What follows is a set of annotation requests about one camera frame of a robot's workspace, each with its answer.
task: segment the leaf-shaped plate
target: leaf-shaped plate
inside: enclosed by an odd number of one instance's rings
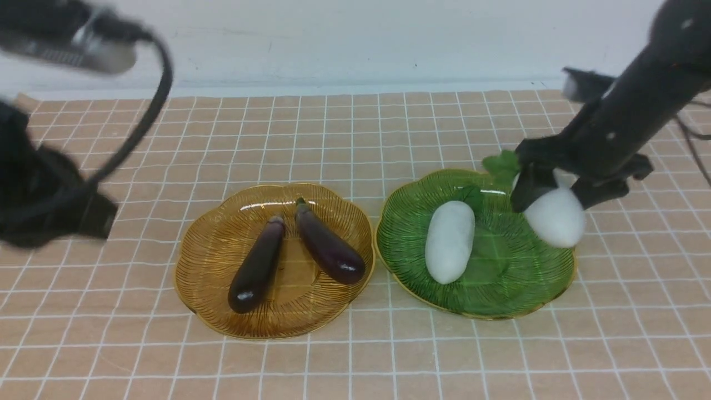
[[[299,239],[296,199],[304,197],[316,215],[363,257],[365,277],[342,285],[322,273]],[[269,217],[282,213],[287,224],[267,300],[240,315],[230,309],[232,279]],[[215,331],[240,339],[284,339],[314,331],[340,315],[368,284],[375,267],[368,216],[324,186],[253,186],[231,196],[188,229],[176,266],[179,297]]]
[[[485,210],[475,212],[474,249],[460,279],[441,285],[424,261],[429,221],[437,207],[471,185],[481,188]],[[406,184],[385,201],[376,251],[405,290],[441,310],[486,320],[531,313],[568,289],[577,264],[572,249],[547,245],[511,211],[510,191],[491,175],[461,169]]]

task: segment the cable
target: cable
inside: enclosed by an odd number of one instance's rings
[[[91,191],[99,186],[99,183],[109,177],[118,167],[123,164],[129,155],[136,149],[138,144],[143,140],[151,126],[158,118],[165,102],[168,100],[168,95],[173,85],[173,63],[168,52],[168,48],[164,42],[157,36],[145,32],[134,31],[133,37],[135,40],[142,40],[152,43],[160,56],[163,73],[160,83],[153,96],[153,100],[149,103],[146,112],[141,117],[133,132],[128,136],[126,142],[114,153],[111,158],[104,163],[82,186],[72,188],[70,191],[57,193],[54,197],[30,206],[22,206],[16,209],[10,209],[0,212],[0,223],[17,223],[27,219],[56,211],[59,208],[67,206],[69,203],[86,196]]]
[[[692,101],[691,104],[695,105],[701,105],[706,108],[711,108],[711,104],[707,104],[704,102],[699,102],[699,101]],[[711,186],[711,176],[709,176],[708,171],[706,170],[706,166],[704,165],[704,162],[701,160],[701,157],[699,156],[699,152],[696,150],[696,146],[694,143],[691,141],[692,137],[695,137],[699,140],[711,140],[711,135],[702,135],[698,132],[694,132],[691,128],[686,125],[681,118],[679,117],[679,114],[674,116],[674,120],[676,121],[677,125],[679,126],[679,129],[681,132],[684,134],[684,140],[686,141],[686,145],[689,148],[689,151],[691,152],[691,157],[694,159],[696,162],[696,165],[699,167],[699,171],[701,171],[701,175],[704,176],[704,179],[706,179],[706,182]]]

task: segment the purple eggplant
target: purple eggplant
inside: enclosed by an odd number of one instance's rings
[[[232,279],[228,304],[237,314],[257,308],[267,296],[279,263],[279,251],[287,228],[281,216],[273,216],[262,229],[245,261]]]
[[[329,229],[303,198],[296,200],[295,220],[301,240],[323,272],[344,285],[353,285],[363,278],[363,258]]]

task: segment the tile floor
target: tile floor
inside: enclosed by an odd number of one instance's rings
[[[143,104],[28,106],[33,134],[90,171]],[[181,234],[239,189],[318,181],[376,222],[398,186],[480,169],[573,112],[555,91],[173,99],[104,185],[123,202],[108,243],[0,248],[0,399],[707,398],[711,192],[671,128],[645,149],[656,172],[589,212],[573,286],[519,320],[430,310],[379,268],[322,330],[251,343],[204,327],[173,291]],[[711,112],[685,118],[711,130]],[[698,148],[711,165],[711,145]]]

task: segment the white vegetable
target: white vegetable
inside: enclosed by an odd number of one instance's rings
[[[563,176],[554,171],[558,189],[539,197],[523,212],[538,237],[557,248],[575,247],[585,233],[585,212]],[[518,182],[518,175],[513,186]]]
[[[466,270],[474,246],[474,211],[462,201],[448,201],[432,214],[424,247],[427,272],[442,285]]]

